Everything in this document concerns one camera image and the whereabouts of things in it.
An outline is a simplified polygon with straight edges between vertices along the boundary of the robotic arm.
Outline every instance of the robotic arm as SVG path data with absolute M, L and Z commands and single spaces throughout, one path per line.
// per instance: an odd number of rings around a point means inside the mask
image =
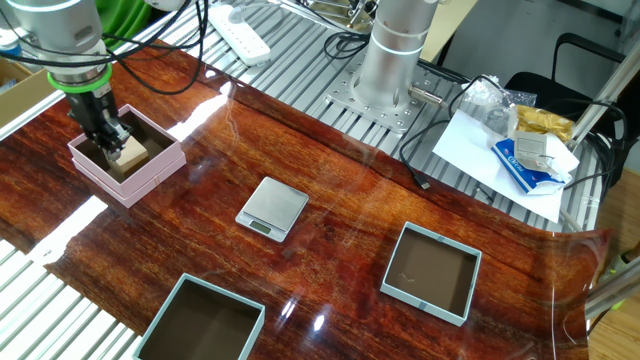
M 145 0 L 172 11 L 189 0 Z M 41 60 L 77 67 L 46 66 L 49 81 L 65 92 L 69 115 L 111 159 L 117 159 L 129 138 L 118 119 L 109 79 L 111 64 L 82 66 L 107 57 L 102 25 L 94 0 L 0 0 L 0 28 L 22 28 Z

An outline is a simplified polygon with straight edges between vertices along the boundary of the digital kitchen scale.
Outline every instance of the digital kitchen scale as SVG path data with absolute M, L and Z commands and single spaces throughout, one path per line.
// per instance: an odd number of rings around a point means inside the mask
M 236 222 L 283 242 L 307 201 L 307 194 L 266 177 L 236 216 Z

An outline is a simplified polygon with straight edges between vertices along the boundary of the yellow package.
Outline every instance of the yellow package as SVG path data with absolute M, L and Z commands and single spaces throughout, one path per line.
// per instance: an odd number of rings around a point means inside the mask
M 571 140 L 573 121 L 542 109 L 517 105 L 518 130 L 535 134 L 555 134 L 563 143 Z

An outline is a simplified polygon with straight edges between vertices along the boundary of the tissue box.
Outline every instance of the tissue box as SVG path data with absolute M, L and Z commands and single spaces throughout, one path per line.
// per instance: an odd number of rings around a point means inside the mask
M 180 142 L 130 105 L 118 111 L 122 122 L 149 153 L 149 162 L 125 181 L 116 179 L 104 153 L 86 135 L 69 142 L 73 165 L 127 208 L 133 206 L 187 161 Z
M 461 326 L 469 315 L 482 252 L 407 222 L 380 291 Z
M 246 359 L 265 307 L 183 274 L 133 353 L 136 360 Z
M 528 195 L 551 195 L 562 189 L 563 181 L 554 179 L 546 172 L 526 169 L 514 155 L 514 142 L 505 139 L 495 144 L 491 150 L 498 156 L 502 165 L 507 168 L 511 177 Z

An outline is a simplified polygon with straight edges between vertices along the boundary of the gray cardboard box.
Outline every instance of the gray cardboard box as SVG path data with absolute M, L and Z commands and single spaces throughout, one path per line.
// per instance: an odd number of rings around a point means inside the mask
M 482 252 L 405 223 L 380 291 L 461 326 L 469 315 Z
M 136 360 L 244 360 L 265 307 L 183 274 L 133 353 Z

